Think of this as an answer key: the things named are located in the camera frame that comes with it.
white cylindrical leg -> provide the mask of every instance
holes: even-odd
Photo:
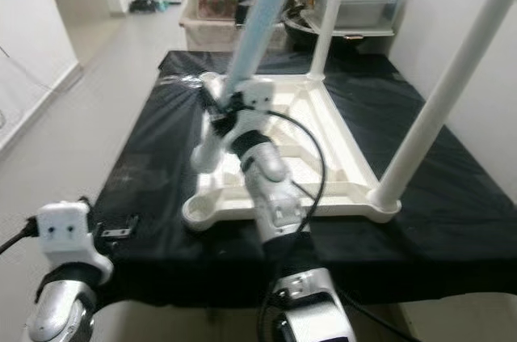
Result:
[[[513,2],[486,0],[451,65],[439,80],[382,176],[379,187],[368,194],[371,203],[380,211],[396,208],[397,201],[438,136]]]
[[[327,0],[322,28],[317,37],[316,49],[314,50],[313,63],[307,74],[310,79],[322,81],[325,77],[323,70],[325,69],[326,57],[329,53],[332,33],[334,32],[340,6],[341,0]]]
[[[285,0],[256,0],[246,19],[246,26],[229,65],[221,105],[228,103],[235,86],[252,77],[266,52],[274,25]]]

cable connector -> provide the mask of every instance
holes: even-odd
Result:
[[[24,237],[38,237],[40,235],[36,216],[33,215],[32,217],[27,218],[27,224],[21,230],[21,233]]]

black tablecloth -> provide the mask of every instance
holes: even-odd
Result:
[[[97,244],[116,266],[102,306],[124,299],[152,305],[255,306],[266,265],[253,222],[220,222],[195,234],[181,206],[195,191],[190,168],[200,140],[202,100],[195,79],[223,73],[226,53],[170,52],[156,86],[96,205],[105,228],[138,215],[130,239]],[[260,74],[307,71],[310,55],[270,55]],[[330,57],[326,88],[377,176],[422,106],[416,90],[382,56]],[[319,256],[334,280],[364,303],[498,291],[517,293],[515,206],[446,129],[388,224],[361,217],[312,224]]]

black cable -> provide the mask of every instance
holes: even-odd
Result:
[[[358,312],[369,317],[372,321],[379,323],[382,327],[386,328],[387,330],[390,330],[393,334],[395,334],[395,335],[399,336],[400,338],[402,338],[403,340],[407,340],[409,342],[422,342],[418,338],[415,338],[414,336],[410,336],[409,334],[403,332],[401,329],[393,326],[391,323],[386,322],[384,319],[373,314],[371,311],[367,310],[364,306],[362,306],[361,304],[356,302],[354,299],[352,299],[350,297],[350,295],[348,295],[348,293],[346,293],[339,287],[335,287],[335,289],[338,292],[338,296],[342,299],[343,302],[354,307]]]
[[[246,110],[252,110],[252,111],[260,112],[260,111],[256,110],[255,108],[249,107],[249,106],[245,106],[243,108],[246,109]],[[266,311],[267,311],[267,308],[269,306],[269,302],[271,300],[271,297],[274,294],[275,284],[280,279],[282,265],[284,264],[284,261],[291,255],[292,251],[294,250],[294,248],[296,246],[296,241],[300,237],[301,232],[307,226],[309,221],[312,219],[313,215],[316,213],[317,206],[318,206],[321,198],[323,197],[323,192],[325,191],[325,184],[326,184],[325,155],[323,154],[323,150],[322,150],[321,146],[317,142],[315,136],[310,132],[310,130],[305,125],[303,125],[300,121],[297,121],[294,118],[291,118],[290,116],[287,116],[287,115],[285,115],[283,113],[278,113],[278,112],[269,110],[269,111],[266,111],[266,114],[268,114],[270,116],[279,117],[279,118],[282,118],[282,119],[284,119],[286,121],[291,122],[292,124],[294,124],[298,128],[300,128],[310,138],[310,140],[313,142],[314,146],[316,147],[317,153],[318,153],[318,155],[320,157],[320,163],[322,165],[322,180],[320,182],[320,187],[317,190],[316,196],[314,196],[314,197],[311,196],[311,198],[314,199],[314,202],[313,202],[312,206],[310,207],[309,211],[307,212],[305,217],[301,220],[300,225],[296,229],[295,236],[294,236],[294,239],[293,239],[293,241],[291,243],[291,246],[286,250],[284,255],[280,258],[280,261],[278,262],[278,264],[276,266],[275,275],[274,275],[273,279],[271,280],[271,282],[270,282],[270,284],[269,284],[269,286],[267,288],[266,295],[264,296],[262,305],[260,306],[260,310],[258,312],[258,318],[257,318],[257,337],[258,337],[258,342],[265,342],[265,340],[266,340],[264,338],[264,319],[266,317]],[[307,193],[304,188],[301,188],[301,191]]]
[[[38,235],[38,225],[36,224],[36,218],[30,217],[27,219],[27,225],[15,236],[5,241],[0,246],[0,255],[15,245],[19,240],[25,239],[26,237],[36,237]]]
[[[298,188],[300,191],[302,191],[306,196],[308,196],[310,199],[314,201],[314,196],[310,192],[308,192],[301,184],[295,182],[294,180],[291,180],[291,183],[294,187]]]

black wire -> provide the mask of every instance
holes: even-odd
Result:
[[[393,334],[409,342],[422,342],[418,338],[415,338],[414,336],[411,336],[403,332],[401,329],[393,326],[391,323],[386,322],[384,319],[373,314],[371,311],[367,310],[364,306],[352,299],[350,295],[348,295],[348,293],[346,293],[339,287],[335,287],[335,289],[338,292],[338,296],[342,299],[343,302],[348,303],[350,306],[354,307],[358,312],[369,317],[372,321],[379,323],[382,327],[386,328],[387,330],[390,330]]]
[[[15,236],[5,241],[0,246],[0,255],[15,245],[19,240],[24,239],[26,237],[36,237],[38,235],[38,225],[36,223],[35,217],[30,217],[27,219],[27,225]]]
[[[311,194],[310,192],[308,192],[305,188],[302,187],[301,184],[295,182],[294,180],[291,180],[291,183],[294,187],[298,188],[300,191],[302,191],[306,196],[308,196],[310,199],[312,199],[314,201],[314,196],[313,194]]]
[[[25,65],[23,65],[21,62],[19,62],[18,60],[14,59],[7,51],[5,48],[3,48],[1,45],[0,45],[0,51],[6,56],[7,60],[18,70],[20,71],[23,75],[25,75],[30,81],[32,84],[38,86],[38,87],[42,87],[44,88],[45,90],[48,90],[50,92],[53,92],[53,93],[57,93],[57,94],[61,94],[61,93],[64,93],[66,90],[58,90],[56,88],[53,88],[51,86],[48,86],[47,84],[45,84],[41,78],[37,77],[36,75],[34,75],[27,67],[25,67]]]
[[[0,246],[0,255],[6,251],[7,249],[9,249],[10,247],[12,247],[13,245],[15,245],[20,239],[24,239],[25,237],[27,237],[22,231],[20,231],[17,235],[15,235],[14,237],[12,237],[11,239],[8,239],[7,241],[5,241],[1,246]]]
[[[260,112],[260,111],[256,110],[255,108],[248,107],[248,106],[244,107],[244,109]],[[322,180],[320,182],[320,187],[317,190],[316,196],[314,196],[314,197],[311,196],[314,199],[312,206],[310,207],[309,211],[307,212],[305,217],[301,220],[300,225],[296,229],[295,236],[291,243],[291,246],[288,247],[288,249],[286,250],[284,255],[280,258],[280,261],[278,262],[278,264],[276,266],[275,275],[267,288],[267,292],[266,292],[266,295],[264,296],[262,305],[260,306],[260,310],[258,312],[258,318],[257,318],[257,337],[258,337],[259,342],[265,342],[265,340],[266,340],[264,338],[264,321],[266,318],[266,311],[269,306],[271,297],[273,296],[273,293],[275,290],[275,284],[280,279],[282,265],[284,264],[284,261],[291,255],[292,251],[294,250],[294,248],[296,246],[296,242],[297,242],[298,238],[300,237],[301,232],[307,226],[307,224],[309,223],[309,221],[311,220],[313,215],[316,213],[317,206],[318,206],[321,198],[323,197],[323,192],[325,191],[325,184],[326,184],[325,155],[323,154],[322,148],[320,147],[315,136],[310,132],[310,130],[305,125],[303,125],[300,121],[297,121],[294,118],[291,118],[290,116],[287,116],[283,113],[278,113],[278,112],[269,110],[269,111],[266,111],[266,114],[268,114],[270,116],[276,116],[276,117],[279,117],[286,121],[291,122],[292,124],[294,124],[298,128],[300,128],[310,138],[310,140],[313,142],[314,146],[316,147],[317,153],[320,157],[320,163],[322,166]]]

